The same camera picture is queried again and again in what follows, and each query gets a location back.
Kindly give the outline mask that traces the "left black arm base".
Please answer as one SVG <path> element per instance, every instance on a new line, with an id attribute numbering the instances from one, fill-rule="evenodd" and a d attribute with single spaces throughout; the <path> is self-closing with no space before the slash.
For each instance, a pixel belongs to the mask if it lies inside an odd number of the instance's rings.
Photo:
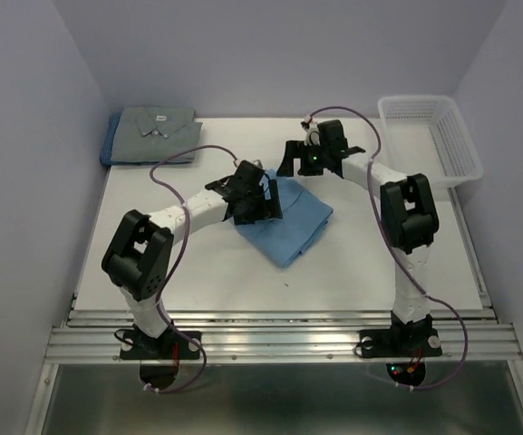
<path id="1" fill-rule="evenodd" d="M 171 330 L 153 338 L 137 328 L 117 329 L 114 338 L 121 345 L 123 361 L 197 361 L 200 358 L 200 351 L 194 344 Z"/>

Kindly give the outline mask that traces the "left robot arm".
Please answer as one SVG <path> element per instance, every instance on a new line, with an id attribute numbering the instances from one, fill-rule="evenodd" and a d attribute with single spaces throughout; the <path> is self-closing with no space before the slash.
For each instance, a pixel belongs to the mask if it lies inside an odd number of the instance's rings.
<path id="1" fill-rule="evenodd" d="M 179 266 L 179 260 L 169 266 L 172 248 L 180 244 L 182 256 L 191 234 L 217 223 L 231 220 L 242 226 L 282 217 L 277 181 L 247 160 L 239 162 L 234 174 L 208 183 L 177 206 L 149 214 L 127 212 L 102 259 L 102 271 L 133 314 L 133 328 L 117 339 L 154 357 L 171 352 L 179 338 L 193 343 L 175 329 L 162 302 Z"/>

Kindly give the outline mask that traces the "light blue long sleeve shirt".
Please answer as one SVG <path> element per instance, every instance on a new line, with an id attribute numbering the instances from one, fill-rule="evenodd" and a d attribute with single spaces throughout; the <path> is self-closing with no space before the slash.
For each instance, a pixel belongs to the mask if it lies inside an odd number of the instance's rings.
<path id="1" fill-rule="evenodd" d="M 266 174 L 276 181 L 282 218 L 235 225 L 235 230 L 275 266 L 287 268 L 323 235 L 334 209 L 295 179 L 278 177 L 274 169 Z"/>

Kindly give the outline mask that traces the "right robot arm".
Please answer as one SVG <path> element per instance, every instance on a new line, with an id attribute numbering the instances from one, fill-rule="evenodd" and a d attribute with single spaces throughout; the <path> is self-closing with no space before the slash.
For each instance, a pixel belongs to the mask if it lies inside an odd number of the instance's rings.
<path id="1" fill-rule="evenodd" d="M 301 125 L 305 139 L 286 142 L 278 176 L 311 177 L 330 171 L 364 188 L 395 264 L 391 324 L 360 331 L 355 354 L 364 359 L 440 355 L 422 287 L 430 246 L 440 226 L 427 177 L 390 169 L 366 150 L 349 146 L 339 120 L 315 122 L 306 117 Z"/>

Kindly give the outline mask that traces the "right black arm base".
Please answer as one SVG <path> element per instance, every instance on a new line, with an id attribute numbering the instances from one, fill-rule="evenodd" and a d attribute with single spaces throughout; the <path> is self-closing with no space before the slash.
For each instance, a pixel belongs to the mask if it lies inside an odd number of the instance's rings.
<path id="1" fill-rule="evenodd" d="M 389 329 L 365 329 L 358 333 L 354 354 L 364 359 L 389 358 L 398 360 L 412 356 L 440 357 L 441 345 L 432 347 L 429 339 L 438 336 L 435 330 L 429 333 L 394 334 Z"/>

